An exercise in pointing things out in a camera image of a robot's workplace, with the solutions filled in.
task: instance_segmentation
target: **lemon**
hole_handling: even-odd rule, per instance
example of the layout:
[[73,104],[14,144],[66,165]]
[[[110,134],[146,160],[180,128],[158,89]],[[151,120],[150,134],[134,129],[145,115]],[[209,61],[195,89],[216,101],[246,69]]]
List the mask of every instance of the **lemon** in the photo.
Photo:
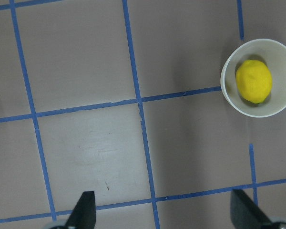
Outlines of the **lemon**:
[[262,103],[272,88],[271,72],[261,61],[246,60],[236,71],[236,84],[244,99]]

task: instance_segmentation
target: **scuff mark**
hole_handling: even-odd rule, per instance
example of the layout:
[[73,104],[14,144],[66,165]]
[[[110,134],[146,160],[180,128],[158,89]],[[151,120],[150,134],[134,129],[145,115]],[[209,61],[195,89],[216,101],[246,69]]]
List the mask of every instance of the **scuff mark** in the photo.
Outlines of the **scuff mark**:
[[106,184],[106,187],[107,187],[107,189],[108,189],[108,191],[109,191],[109,186],[108,186],[108,184],[107,184],[106,180],[105,180],[105,184]]

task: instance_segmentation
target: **gray floor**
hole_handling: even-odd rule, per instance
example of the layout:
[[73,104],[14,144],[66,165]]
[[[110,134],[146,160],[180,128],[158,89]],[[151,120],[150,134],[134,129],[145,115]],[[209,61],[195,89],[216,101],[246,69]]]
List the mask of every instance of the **gray floor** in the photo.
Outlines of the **gray floor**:
[[243,41],[237,0],[23,2],[0,0],[0,229],[86,190],[98,229],[232,229],[231,187],[286,219],[286,109],[249,118],[218,89],[243,42],[286,45],[286,0],[242,0]]

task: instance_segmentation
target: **white cup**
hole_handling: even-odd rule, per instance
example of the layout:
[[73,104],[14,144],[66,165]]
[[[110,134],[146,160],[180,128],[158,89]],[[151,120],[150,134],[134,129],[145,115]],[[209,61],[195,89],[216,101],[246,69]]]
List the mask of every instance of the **white cup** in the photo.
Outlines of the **white cup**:
[[[263,103],[253,104],[238,92],[235,73],[245,60],[262,61],[271,72],[272,90]],[[286,46],[270,39],[257,39],[243,44],[226,61],[220,85],[229,104],[244,115],[262,118],[279,113],[286,108]]]

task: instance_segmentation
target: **grid line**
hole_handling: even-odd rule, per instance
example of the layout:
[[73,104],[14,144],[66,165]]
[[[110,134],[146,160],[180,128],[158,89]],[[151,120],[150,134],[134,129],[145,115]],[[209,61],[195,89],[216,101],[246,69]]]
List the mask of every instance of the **grid line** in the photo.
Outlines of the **grid line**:
[[239,38],[244,40],[244,20],[243,20],[243,8],[242,0],[237,0],[237,15],[238,15],[238,27],[239,27]]
[[29,118],[32,118],[31,114],[22,114],[22,115],[17,115],[17,116],[4,117],[4,118],[0,118],[0,123],[29,119]]
[[32,96],[32,91],[31,91],[31,86],[30,86],[30,81],[28,77],[28,72],[24,60],[24,54],[23,54],[23,49],[22,49],[22,43],[20,39],[20,32],[18,28],[18,21],[17,21],[17,15],[16,15],[16,8],[15,8],[15,2],[14,0],[10,0],[10,12],[11,12],[11,17],[12,17],[12,23],[14,27],[14,33],[15,33],[15,39],[16,39],[16,44],[18,48],[18,54],[19,54],[19,59],[20,59],[20,64],[21,64],[21,69],[22,69],[22,74],[23,74],[23,80],[29,100],[29,105],[31,109],[31,115],[32,115],[32,120],[35,128],[35,135],[36,135],[36,140],[37,140],[37,146],[38,146],[38,151],[39,151],[39,156],[41,160],[41,167],[42,167],[42,172],[43,172],[43,177],[45,181],[45,186],[46,186],[46,191],[48,195],[48,201],[50,205],[50,211],[51,211],[51,216],[53,220],[56,220],[56,213],[55,213],[55,207],[54,207],[54,202],[53,202],[53,197],[51,193],[51,187],[50,187],[50,181],[49,181],[49,175],[48,175],[48,170],[46,166],[46,161],[43,153],[43,147],[41,143],[41,135],[39,131],[39,125],[38,125],[38,120],[36,116],[36,111],[35,111],[35,106],[34,106],[34,101],[33,101],[33,96]]
[[[176,97],[184,97],[184,96],[190,96],[190,95],[195,95],[195,94],[204,94],[204,93],[217,92],[217,91],[221,91],[220,86],[202,88],[202,89],[197,89],[197,90],[190,90],[190,91],[185,91],[185,92],[177,92],[177,93],[170,93],[170,94],[148,96],[148,97],[141,98],[141,101],[142,101],[142,103],[145,103],[145,102],[150,102],[150,101],[171,99],[171,98],[176,98]],[[137,103],[137,99],[128,99],[128,100],[122,100],[119,102],[91,104],[91,105],[85,105],[85,106],[63,108],[63,109],[58,109],[58,110],[36,112],[36,116],[37,117],[45,117],[45,116],[52,116],[52,115],[61,115],[61,114],[73,113],[73,112],[77,112],[77,111],[89,111],[89,110],[101,109],[101,108],[106,108],[106,107],[114,107],[114,106],[135,104],[135,103]],[[22,115],[10,116],[10,117],[3,117],[3,118],[0,118],[0,123],[17,121],[17,120],[22,120],[22,119],[30,119],[30,118],[32,118],[31,114],[22,114]]]
[[[266,187],[266,186],[280,185],[280,184],[286,184],[286,179],[261,182],[261,183],[257,183],[256,186],[257,187]],[[155,199],[135,200],[135,201],[129,201],[129,202],[123,202],[123,203],[97,206],[96,210],[105,210],[105,209],[111,209],[111,208],[120,208],[120,207],[126,207],[126,206],[147,204],[147,203],[152,203],[153,201],[163,202],[163,201],[170,201],[170,200],[177,200],[177,199],[196,198],[196,197],[202,197],[202,196],[208,196],[208,195],[230,192],[230,191],[232,191],[232,189],[249,189],[249,188],[253,188],[253,187],[254,187],[253,184],[246,184],[246,185],[238,185],[238,186],[232,186],[232,187],[211,189],[211,190],[201,191],[201,192],[187,193],[187,194],[182,194],[182,195],[158,197]],[[72,213],[72,210],[56,212],[56,214],[58,216],[69,215],[71,213]],[[50,217],[50,216],[51,216],[51,213],[13,217],[13,218],[7,218],[7,219],[0,219],[0,223],[26,220],[26,219],[39,219],[39,218]]]
[[258,205],[253,144],[249,144],[249,155],[250,155],[250,167],[251,167],[251,180],[253,184],[253,201],[256,205]]
[[123,12],[124,12],[124,19],[125,19],[125,28],[126,28],[129,56],[130,56],[132,73],[133,73],[134,90],[135,90],[135,95],[136,95],[139,113],[140,113],[140,117],[141,117],[143,145],[144,145],[144,151],[145,151],[145,158],[146,158],[146,165],[147,165],[147,172],[148,172],[148,179],[149,179],[149,187],[150,187],[150,191],[151,191],[151,197],[153,200],[152,201],[153,217],[154,217],[156,229],[160,229],[157,203],[155,201],[156,196],[155,196],[154,183],[153,183],[152,163],[151,163],[151,158],[150,158],[150,154],[149,154],[148,139],[147,139],[146,125],[145,125],[145,117],[144,117],[144,108],[143,108],[143,103],[142,103],[141,94],[140,94],[137,68],[136,68],[136,64],[135,64],[133,38],[132,38],[132,32],[131,32],[131,26],[130,26],[127,0],[122,0],[122,4],[123,4]]
[[[261,182],[261,183],[256,182],[254,147],[253,147],[253,144],[249,144],[252,184],[239,185],[239,186],[234,186],[234,187],[225,187],[225,188],[212,189],[212,190],[207,190],[207,191],[202,191],[202,192],[195,192],[195,193],[188,193],[188,194],[182,194],[182,195],[173,195],[173,196],[156,198],[155,190],[154,190],[154,183],[153,183],[151,160],[150,160],[149,148],[148,148],[148,140],[147,140],[147,133],[146,133],[146,124],[145,124],[145,118],[144,118],[143,103],[149,102],[149,101],[156,101],[156,100],[162,100],[162,99],[170,99],[170,98],[175,98],[175,97],[194,95],[194,94],[215,92],[215,91],[220,91],[221,88],[220,87],[211,87],[211,88],[191,90],[191,91],[186,91],[186,92],[148,96],[148,97],[142,98],[140,95],[139,81],[138,81],[135,58],[134,58],[134,49],[133,49],[133,41],[132,41],[132,35],[131,35],[127,0],[122,0],[136,99],[123,100],[123,101],[119,101],[119,102],[115,102],[115,103],[93,104],[93,105],[87,105],[87,106],[79,106],[79,107],[72,107],[72,108],[66,108],[66,109],[59,109],[59,110],[37,113],[35,111],[35,106],[34,106],[33,97],[32,97],[32,93],[31,93],[30,82],[29,82],[26,64],[25,64],[25,60],[24,60],[24,54],[23,54],[23,50],[22,50],[22,44],[21,44],[21,40],[20,40],[20,33],[19,33],[18,22],[17,22],[16,8],[31,6],[31,5],[37,5],[37,4],[50,3],[50,2],[63,1],[63,0],[31,0],[31,1],[20,2],[20,3],[14,3],[14,0],[9,0],[9,1],[10,1],[10,4],[9,5],[1,5],[0,10],[10,9],[10,11],[11,11],[12,22],[13,22],[14,32],[15,32],[15,38],[16,38],[17,48],[18,48],[18,52],[19,52],[19,58],[20,58],[23,78],[24,78],[24,82],[25,82],[25,86],[26,86],[27,96],[28,96],[28,100],[29,100],[29,105],[30,105],[30,109],[31,109],[31,114],[22,114],[22,115],[10,116],[10,117],[3,117],[3,118],[0,118],[0,123],[23,120],[23,119],[32,119],[33,120],[34,127],[35,127],[36,139],[37,139],[37,143],[38,143],[39,154],[40,154],[40,158],[41,158],[42,171],[43,171],[43,175],[44,175],[44,179],[45,179],[45,184],[46,184],[46,189],[47,189],[47,194],[48,194],[51,212],[50,213],[44,213],[44,214],[36,214],[36,215],[28,215],[28,216],[20,216],[20,217],[13,217],[13,218],[7,218],[7,219],[0,219],[0,223],[13,222],[13,221],[19,221],[19,220],[28,220],[28,219],[39,219],[39,218],[44,218],[44,217],[52,217],[53,220],[56,220],[56,215],[67,215],[67,214],[70,214],[72,212],[72,210],[55,212],[55,207],[54,207],[53,198],[52,198],[52,194],[51,194],[49,176],[48,176],[45,157],[44,157],[44,153],[43,153],[37,117],[44,117],[44,116],[50,116],[50,115],[60,115],[60,114],[64,114],[64,113],[72,113],[72,112],[83,111],[83,110],[93,110],[93,109],[100,109],[100,108],[105,108],[105,107],[113,107],[113,106],[137,103],[138,108],[139,108],[139,112],[140,112],[140,117],[142,119],[141,125],[142,125],[142,132],[143,132],[143,143],[144,143],[144,149],[145,149],[145,156],[146,156],[146,163],[147,163],[147,168],[148,168],[148,176],[149,176],[150,190],[151,190],[151,197],[152,198],[143,199],[143,200],[136,200],[136,201],[129,201],[129,202],[124,202],[124,203],[116,203],[116,204],[97,206],[97,208],[96,208],[97,210],[110,209],[110,208],[120,208],[120,207],[132,206],[132,205],[152,203],[156,228],[159,229],[160,223],[159,223],[158,212],[157,212],[157,205],[156,205],[157,202],[213,195],[213,194],[218,194],[218,193],[229,192],[235,188],[236,189],[252,188],[254,191],[254,201],[255,201],[255,203],[257,203],[257,201],[258,201],[257,200],[257,188],[258,187],[265,187],[265,186],[271,186],[271,185],[278,185],[278,184],[286,183],[286,179],[272,180],[272,181],[266,181],[266,182]],[[244,25],[243,25],[243,13],[242,13],[241,0],[237,0],[237,12],[238,12],[239,35],[240,35],[240,39],[243,40],[244,39]]]

